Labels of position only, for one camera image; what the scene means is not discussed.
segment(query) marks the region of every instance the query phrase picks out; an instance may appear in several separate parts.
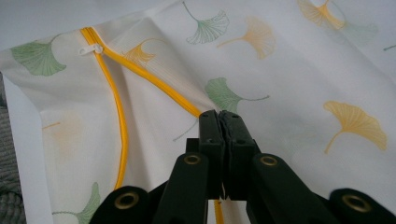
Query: zipper slider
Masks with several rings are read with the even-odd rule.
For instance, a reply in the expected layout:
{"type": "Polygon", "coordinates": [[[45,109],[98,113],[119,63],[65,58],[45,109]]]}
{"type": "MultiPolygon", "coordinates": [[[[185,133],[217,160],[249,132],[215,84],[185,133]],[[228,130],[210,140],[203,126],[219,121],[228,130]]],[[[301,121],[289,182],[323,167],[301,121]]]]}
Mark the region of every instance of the zipper slider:
{"type": "Polygon", "coordinates": [[[82,55],[86,55],[88,53],[91,53],[93,51],[95,51],[95,53],[102,53],[103,52],[103,48],[99,44],[92,44],[92,45],[89,45],[87,47],[79,49],[78,50],[78,54],[82,56],[82,55]]]}

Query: yellow zipper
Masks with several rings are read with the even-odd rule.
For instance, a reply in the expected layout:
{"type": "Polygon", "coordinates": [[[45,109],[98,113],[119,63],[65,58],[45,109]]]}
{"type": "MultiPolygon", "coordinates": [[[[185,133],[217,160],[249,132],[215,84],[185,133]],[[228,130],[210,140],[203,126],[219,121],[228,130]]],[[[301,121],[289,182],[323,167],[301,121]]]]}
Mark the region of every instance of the yellow zipper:
{"type": "MultiPolygon", "coordinates": [[[[175,91],[172,87],[170,87],[168,84],[166,84],[164,81],[160,80],[156,76],[152,75],[147,69],[143,68],[142,66],[133,63],[131,61],[128,61],[126,58],[123,56],[119,55],[117,52],[113,51],[110,49],[102,40],[102,38],[99,36],[99,34],[96,33],[96,31],[92,27],[86,27],[80,30],[81,33],[84,35],[84,37],[87,39],[87,42],[92,45],[92,44],[99,44],[103,48],[103,53],[109,57],[110,59],[114,60],[117,63],[122,64],[135,74],[141,76],[142,78],[145,78],[152,84],[154,84],[156,87],[158,87],[160,90],[165,92],[167,95],[169,95],[175,102],[177,102],[181,107],[183,107],[185,110],[187,110],[189,113],[191,113],[193,116],[198,118],[201,115],[201,111],[193,105],[191,102],[189,102],[184,96],[182,96],[180,93],[175,91]]],[[[123,116],[123,110],[122,106],[117,103],[117,101],[120,99],[119,95],[117,94],[117,88],[114,85],[114,82],[111,79],[111,75],[108,73],[108,70],[106,68],[106,65],[103,61],[102,56],[99,53],[95,53],[96,59],[98,60],[100,66],[104,70],[105,76],[107,77],[107,80],[110,83],[111,89],[115,92],[115,97],[116,97],[116,104],[118,106],[119,110],[119,116],[122,114],[123,116]]],[[[127,137],[127,132],[126,132],[126,127],[125,127],[125,135],[122,134],[121,131],[121,138],[122,137],[127,137]]],[[[122,183],[122,179],[125,173],[125,166],[126,166],[126,161],[127,161],[127,149],[122,148],[121,152],[121,159],[120,159],[120,172],[119,172],[119,177],[118,181],[116,184],[116,188],[119,188],[119,180],[121,180],[120,184],[122,183]]],[[[219,200],[214,201],[214,206],[215,206],[215,215],[216,215],[216,223],[217,224],[224,224],[224,218],[222,215],[222,209],[221,209],[221,202],[219,200]]]]}
{"type": "MultiPolygon", "coordinates": [[[[89,33],[87,33],[84,30],[81,30],[83,36],[87,40],[89,45],[96,44],[96,41],[92,38],[89,33]]],[[[119,120],[120,120],[120,135],[121,135],[121,154],[120,154],[120,167],[119,167],[119,173],[117,176],[117,181],[114,189],[118,189],[122,186],[123,178],[125,176],[125,167],[126,167],[126,162],[128,158],[128,130],[127,130],[127,125],[126,125],[126,120],[125,120],[125,115],[123,113],[123,108],[122,108],[122,103],[120,99],[120,95],[117,91],[117,86],[114,82],[114,80],[111,77],[110,72],[108,71],[106,64],[102,58],[102,55],[98,52],[94,51],[94,55],[96,57],[97,62],[99,63],[100,67],[102,68],[103,73],[105,74],[105,77],[107,79],[108,84],[110,85],[111,90],[113,91],[114,94],[114,99],[116,101],[116,107],[117,111],[119,114],[119,120]]]]}

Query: yellow ginkgo leaf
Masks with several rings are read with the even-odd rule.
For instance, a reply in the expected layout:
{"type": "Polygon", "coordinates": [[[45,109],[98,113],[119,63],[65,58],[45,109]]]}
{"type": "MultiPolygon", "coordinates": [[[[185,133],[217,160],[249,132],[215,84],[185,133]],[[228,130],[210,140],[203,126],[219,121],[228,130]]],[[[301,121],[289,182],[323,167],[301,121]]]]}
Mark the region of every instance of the yellow ginkgo leaf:
{"type": "Polygon", "coordinates": [[[128,52],[126,52],[124,54],[124,57],[132,63],[137,63],[142,66],[146,65],[151,59],[153,59],[155,57],[155,54],[147,53],[147,52],[143,51],[143,49],[142,49],[143,44],[150,40],[157,40],[157,39],[150,38],[150,39],[146,39],[146,40],[142,41],[136,47],[134,47],[133,49],[130,49],[128,52]]]}
{"type": "Polygon", "coordinates": [[[236,40],[245,40],[256,50],[258,59],[264,59],[274,52],[276,41],[272,34],[271,27],[255,17],[247,17],[246,23],[247,32],[244,36],[219,44],[218,48],[236,40]]]}
{"type": "Polygon", "coordinates": [[[56,122],[49,123],[42,128],[44,141],[51,139],[56,145],[62,161],[67,161],[73,152],[81,146],[84,134],[83,120],[77,111],[65,111],[56,122]]]}
{"type": "Polygon", "coordinates": [[[359,107],[329,101],[324,105],[324,108],[332,112],[341,124],[341,130],[327,145],[325,150],[326,154],[329,153],[330,146],[334,139],[341,133],[358,134],[375,143],[379,149],[387,149],[387,135],[381,130],[378,121],[367,115],[359,107]]]}
{"type": "Polygon", "coordinates": [[[309,0],[298,0],[298,5],[304,16],[316,25],[332,27],[335,30],[343,28],[345,22],[334,17],[328,9],[328,4],[329,0],[326,0],[323,5],[316,7],[309,0]]]}

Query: clip jaw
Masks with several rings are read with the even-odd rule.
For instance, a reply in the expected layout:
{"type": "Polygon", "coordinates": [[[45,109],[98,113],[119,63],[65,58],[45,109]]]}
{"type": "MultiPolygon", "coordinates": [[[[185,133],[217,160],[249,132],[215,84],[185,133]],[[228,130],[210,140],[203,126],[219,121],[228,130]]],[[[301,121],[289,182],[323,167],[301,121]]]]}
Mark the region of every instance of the clip jaw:
{"type": "Polygon", "coordinates": [[[254,224],[395,224],[396,217],[369,196],[338,189],[330,200],[313,193],[279,157],[261,153],[242,118],[206,111],[199,138],[187,139],[167,182],[150,193],[113,191],[91,224],[206,223],[207,200],[247,201],[254,224]]]}

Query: metal grommet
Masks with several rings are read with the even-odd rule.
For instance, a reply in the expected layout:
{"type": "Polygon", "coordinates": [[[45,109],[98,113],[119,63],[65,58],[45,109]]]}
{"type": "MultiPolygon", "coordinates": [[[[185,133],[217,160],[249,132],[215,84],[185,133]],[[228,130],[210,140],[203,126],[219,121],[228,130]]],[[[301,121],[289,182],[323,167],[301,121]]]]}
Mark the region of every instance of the metal grommet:
{"type": "Polygon", "coordinates": [[[358,212],[366,213],[372,210],[372,206],[359,196],[346,194],[342,197],[342,200],[346,205],[358,212]]]}
{"type": "Polygon", "coordinates": [[[114,205],[120,210],[125,210],[135,206],[138,202],[139,195],[134,191],[129,191],[117,197],[114,205]]]}
{"type": "Polygon", "coordinates": [[[271,157],[271,156],[263,156],[263,157],[260,158],[260,161],[262,162],[262,164],[268,165],[268,166],[277,165],[277,160],[274,157],[271,157]]]}
{"type": "Polygon", "coordinates": [[[201,162],[201,158],[199,156],[190,155],[184,158],[184,162],[186,162],[188,165],[195,165],[201,162]]]}

